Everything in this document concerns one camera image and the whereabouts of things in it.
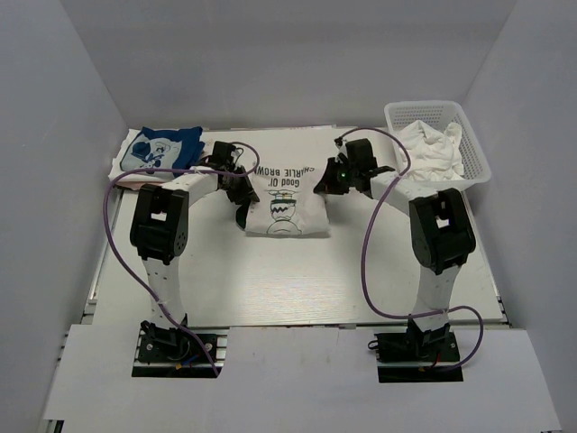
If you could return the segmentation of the white green Charlie Brown shirt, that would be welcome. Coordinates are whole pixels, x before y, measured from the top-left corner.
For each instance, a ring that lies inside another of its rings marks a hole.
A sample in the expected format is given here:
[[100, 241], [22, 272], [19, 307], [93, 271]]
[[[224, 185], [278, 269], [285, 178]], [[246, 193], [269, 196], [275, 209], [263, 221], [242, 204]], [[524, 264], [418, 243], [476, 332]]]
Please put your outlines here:
[[323, 176], [315, 166], [260, 166], [249, 176], [256, 201], [241, 204], [235, 222], [247, 235], [328, 237], [325, 199], [314, 192]]

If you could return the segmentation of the pink shirt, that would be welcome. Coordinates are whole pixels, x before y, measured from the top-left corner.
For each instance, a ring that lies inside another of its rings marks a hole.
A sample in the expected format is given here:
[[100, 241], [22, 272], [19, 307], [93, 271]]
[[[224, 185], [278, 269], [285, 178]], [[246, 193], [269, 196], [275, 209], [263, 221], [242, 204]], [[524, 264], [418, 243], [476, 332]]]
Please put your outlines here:
[[129, 189], [132, 191], [138, 191], [142, 186], [144, 185], [153, 185], [153, 186], [160, 186], [162, 185], [162, 182], [155, 182], [155, 181], [151, 181], [151, 180], [146, 180], [144, 182], [137, 182], [137, 181], [118, 181], [116, 183], [116, 186], [118, 188], [123, 188], [123, 189]]

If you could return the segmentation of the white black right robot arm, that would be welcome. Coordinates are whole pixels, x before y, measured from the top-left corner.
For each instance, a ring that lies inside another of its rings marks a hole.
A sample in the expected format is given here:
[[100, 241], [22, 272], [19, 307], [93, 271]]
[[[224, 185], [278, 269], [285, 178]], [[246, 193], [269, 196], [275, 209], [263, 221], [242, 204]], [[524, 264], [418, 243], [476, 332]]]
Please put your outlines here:
[[327, 160], [325, 172], [314, 192], [344, 195], [356, 189], [386, 203], [409, 218], [413, 253], [420, 264], [416, 303], [407, 316], [408, 351], [426, 360], [440, 347], [448, 333], [449, 304], [458, 273], [476, 248], [472, 224], [462, 193], [437, 191], [402, 178], [392, 168], [379, 168], [375, 158], [367, 167], [356, 167], [344, 157]]

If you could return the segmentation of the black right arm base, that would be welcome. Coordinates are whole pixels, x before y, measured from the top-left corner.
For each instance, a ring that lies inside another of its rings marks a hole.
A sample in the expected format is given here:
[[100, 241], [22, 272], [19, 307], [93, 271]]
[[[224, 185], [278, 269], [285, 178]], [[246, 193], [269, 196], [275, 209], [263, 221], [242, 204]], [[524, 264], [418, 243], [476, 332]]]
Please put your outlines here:
[[404, 333], [376, 334], [367, 344], [376, 354], [379, 383], [462, 382], [463, 370], [450, 325], [423, 332], [413, 320]]

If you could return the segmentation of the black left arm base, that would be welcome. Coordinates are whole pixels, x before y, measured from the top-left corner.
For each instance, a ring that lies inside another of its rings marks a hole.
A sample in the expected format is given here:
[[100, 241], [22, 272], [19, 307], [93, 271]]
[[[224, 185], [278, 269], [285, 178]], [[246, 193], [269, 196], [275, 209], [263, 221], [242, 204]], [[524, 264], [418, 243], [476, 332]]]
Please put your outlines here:
[[224, 366], [227, 331], [197, 329], [197, 336], [202, 344], [180, 330], [145, 330], [142, 324], [133, 359], [132, 377], [215, 379], [215, 371], [205, 352], [210, 354], [216, 370], [220, 372]]

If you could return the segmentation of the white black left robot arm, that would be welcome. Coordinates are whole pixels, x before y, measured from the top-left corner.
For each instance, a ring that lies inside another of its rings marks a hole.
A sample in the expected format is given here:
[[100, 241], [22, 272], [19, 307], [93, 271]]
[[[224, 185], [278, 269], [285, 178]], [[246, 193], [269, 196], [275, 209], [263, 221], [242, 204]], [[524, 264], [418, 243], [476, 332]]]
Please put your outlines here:
[[200, 167], [160, 185], [146, 184], [138, 193], [130, 242], [146, 271], [151, 293], [151, 322], [157, 327], [188, 324], [179, 283], [179, 257], [188, 243], [189, 209], [201, 198], [223, 190], [234, 204], [257, 202], [258, 195], [242, 165]]

